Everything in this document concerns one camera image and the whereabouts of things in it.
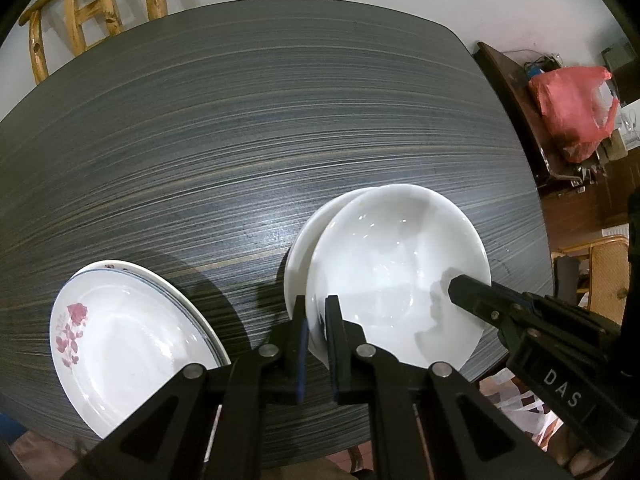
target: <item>white lettering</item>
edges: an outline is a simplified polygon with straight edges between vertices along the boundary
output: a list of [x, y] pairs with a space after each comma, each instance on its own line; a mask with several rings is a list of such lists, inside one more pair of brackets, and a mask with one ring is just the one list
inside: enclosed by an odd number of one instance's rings
[[571, 396], [571, 400], [567, 403], [571, 408], [574, 408], [576, 404], [578, 404], [578, 399], [580, 399], [580, 397], [582, 397], [582, 394], [580, 392], [575, 392], [572, 396]]
[[562, 386], [556, 388], [556, 393], [560, 392], [560, 397], [564, 399], [564, 393], [566, 392], [567, 382], [565, 381]]
[[545, 377], [545, 384], [553, 384], [557, 376], [558, 375], [556, 374], [555, 370], [551, 368], [551, 370], [549, 370], [549, 373]]

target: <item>pink rose print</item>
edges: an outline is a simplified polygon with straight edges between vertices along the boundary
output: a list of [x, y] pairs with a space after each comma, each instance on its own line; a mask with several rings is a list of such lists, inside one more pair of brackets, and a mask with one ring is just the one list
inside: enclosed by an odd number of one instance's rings
[[82, 303], [74, 303], [66, 309], [69, 312], [68, 317], [65, 314], [58, 317], [56, 349], [64, 356], [62, 364], [71, 369], [71, 366], [78, 364], [80, 360], [78, 355], [75, 355], [78, 353], [77, 340], [84, 335], [84, 330], [74, 330], [75, 327], [83, 328], [86, 325], [87, 309]]

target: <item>tiled floor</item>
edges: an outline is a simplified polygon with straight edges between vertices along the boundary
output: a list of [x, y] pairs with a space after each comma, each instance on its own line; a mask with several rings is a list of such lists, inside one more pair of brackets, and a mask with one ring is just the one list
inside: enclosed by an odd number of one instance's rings
[[[362, 455], [362, 462], [364, 464], [364, 469], [373, 470], [373, 454], [371, 452], [371, 441], [367, 441], [364, 444], [360, 444], [358, 446], [360, 449], [360, 453]], [[340, 451], [338, 453], [334, 453], [327, 457], [331, 462], [337, 465], [340, 469], [344, 471], [351, 471], [351, 458], [349, 456], [349, 452], [345, 449], [344, 451]]]

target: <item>white plate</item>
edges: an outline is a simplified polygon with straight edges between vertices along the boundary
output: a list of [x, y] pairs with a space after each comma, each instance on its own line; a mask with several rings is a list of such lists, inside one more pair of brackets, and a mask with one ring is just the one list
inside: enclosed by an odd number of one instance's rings
[[460, 369], [485, 323], [451, 303], [447, 289], [459, 274], [491, 283], [482, 241], [453, 202], [410, 184], [355, 198], [311, 258], [306, 316], [316, 351], [326, 359], [324, 299], [337, 294], [343, 318], [401, 362], [446, 361]]
[[51, 355], [73, 407], [101, 438], [188, 363], [218, 365], [174, 298], [121, 270], [88, 270], [62, 287]]
[[[353, 191], [329, 200], [329, 202], [313, 213], [309, 217], [309, 220], [302, 226], [302, 229], [300, 229], [298, 236], [291, 244], [289, 254], [287, 255], [287, 263], [284, 268], [284, 303], [290, 319], [293, 319], [293, 307], [296, 304], [296, 296], [306, 293], [306, 275], [309, 270], [309, 263], [311, 263], [311, 255], [316, 248], [320, 235], [340, 209], [354, 198], [372, 189], [376, 188], [363, 187], [361, 189], [354, 189]], [[316, 351], [312, 338], [309, 338], [309, 351], [320, 359], [325, 366], [328, 366], [326, 352], [319, 354]]]
[[194, 304], [187, 299], [187, 297], [183, 293], [181, 293], [167, 280], [145, 267], [139, 266], [137, 264], [132, 264], [131, 262], [125, 262], [123, 260], [100, 260], [99, 262], [94, 262], [92, 264], [84, 266], [82, 269], [78, 270], [78, 272], [76, 272], [74, 276], [80, 274], [81, 272], [85, 272], [86, 270], [94, 269], [120, 269], [127, 272], [132, 272], [133, 274], [136, 274], [141, 278], [144, 278], [145, 280], [153, 283], [155, 286], [161, 288], [170, 296], [173, 296], [176, 300], [178, 300], [184, 310], [194, 318], [191, 319], [191, 321], [195, 321], [201, 327], [204, 335], [211, 342], [218, 364], [220, 366], [231, 364], [231, 360], [226, 353], [225, 347], [222, 345], [222, 341], [220, 341], [216, 333], [213, 331], [211, 325], [209, 324], [209, 321], [207, 321], [207, 319], [200, 313], [200, 311], [194, 306]]

